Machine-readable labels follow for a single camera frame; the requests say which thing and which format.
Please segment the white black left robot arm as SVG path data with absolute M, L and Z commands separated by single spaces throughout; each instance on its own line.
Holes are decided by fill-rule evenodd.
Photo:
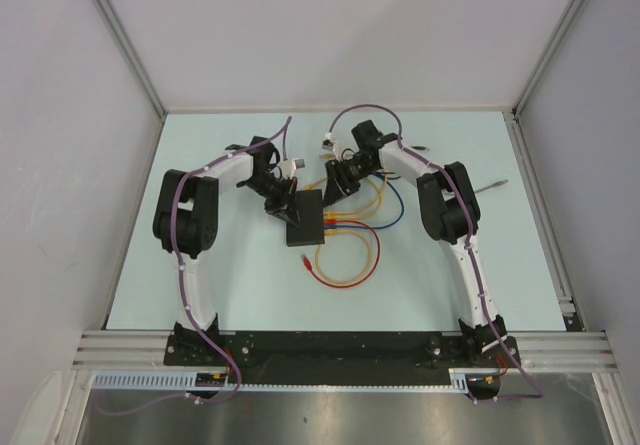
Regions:
M 207 331 L 218 312 L 204 264 L 204 253 L 218 233 L 221 195 L 247 187 L 264 199 L 268 215 L 298 227 L 301 216 L 295 174 L 304 167 L 303 159 L 287 158 L 268 139 L 255 137 L 246 147 L 227 147 L 221 157 L 195 171 L 171 169 L 165 173 L 152 231 L 162 248 L 177 257 L 182 305 L 177 323 L 196 331 L 189 336 L 185 350 L 197 363 L 210 364 L 221 352 L 220 339 Z

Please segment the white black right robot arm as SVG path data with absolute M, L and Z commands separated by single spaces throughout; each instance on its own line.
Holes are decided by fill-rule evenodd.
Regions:
M 485 284 L 477 240 L 481 212 L 465 166 L 460 162 L 438 165 L 404 144 L 397 134 L 383 134 L 370 120 L 356 125 L 352 136 L 358 150 L 342 157 L 345 148 L 332 132 L 325 134 L 322 147 L 334 158 L 325 163 L 323 205 L 355 194 L 362 180 L 382 170 L 414 186 L 423 228 L 449 261 L 461 300 L 462 356 L 473 366 L 486 365 L 496 356 L 507 331 Z

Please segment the black network switch box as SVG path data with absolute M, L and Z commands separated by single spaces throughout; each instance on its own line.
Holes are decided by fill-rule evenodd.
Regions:
M 296 193 L 299 223 L 287 224 L 285 241 L 288 247 L 322 245 L 325 243 L 323 197 L 319 189 Z

